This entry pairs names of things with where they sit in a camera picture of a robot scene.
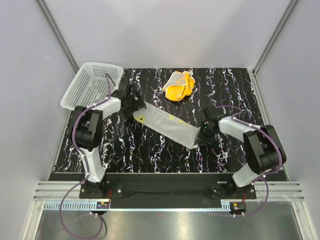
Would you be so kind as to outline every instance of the shiny metal surface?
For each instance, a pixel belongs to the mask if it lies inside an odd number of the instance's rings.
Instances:
[[[248,212],[258,207],[248,202]],[[84,212],[65,211],[66,225]],[[107,225],[97,239],[103,240],[301,240],[293,208],[289,202],[268,202],[265,209],[249,217],[221,217],[208,212],[117,212],[103,215]],[[94,216],[73,222],[68,229],[90,237],[100,227]],[[37,240],[73,239],[62,229],[58,211],[44,210]]]

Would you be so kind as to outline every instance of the laundry basket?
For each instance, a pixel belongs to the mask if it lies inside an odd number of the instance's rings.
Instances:
[[[109,95],[106,73],[118,86],[124,69],[120,66],[100,63],[84,63],[70,86],[66,90],[60,104],[63,108],[74,110],[76,106],[91,106],[104,100]],[[115,90],[111,82],[111,93]]]

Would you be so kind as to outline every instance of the white wall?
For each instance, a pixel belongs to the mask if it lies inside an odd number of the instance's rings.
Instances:
[[[79,65],[244,67],[290,0],[46,0]]]
[[[48,176],[75,73],[35,0],[2,0],[0,33],[0,233],[17,240]]]
[[[258,73],[288,160],[320,237],[320,1],[296,7]]]

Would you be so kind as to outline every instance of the black marble tabletop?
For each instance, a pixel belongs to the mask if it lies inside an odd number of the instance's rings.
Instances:
[[[171,74],[190,70],[195,79],[192,95],[180,102],[167,100],[162,87]],[[209,105],[234,105],[244,110],[241,120],[263,123],[246,68],[125,69],[121,81],[134,84],[146,102],[196,127],[204,120],[202,109]],[[240,169],[246,161],[241,142],[224,134],[217,134],[215,139],[212,145],[188,149],[115,113],[103,123],[101,163],[109,173],[214,173]],[[83,171],[78,153],[64,137],[53,172]]]

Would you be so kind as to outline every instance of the orange and white cloth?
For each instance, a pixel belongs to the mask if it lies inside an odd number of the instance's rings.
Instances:
[[[162,88],[165,97],[171,101],[178,102],[185,96],[190,96],[196,83],[192,77],[193,74],[192,71],[175,71],[172,73],[170,79]]]

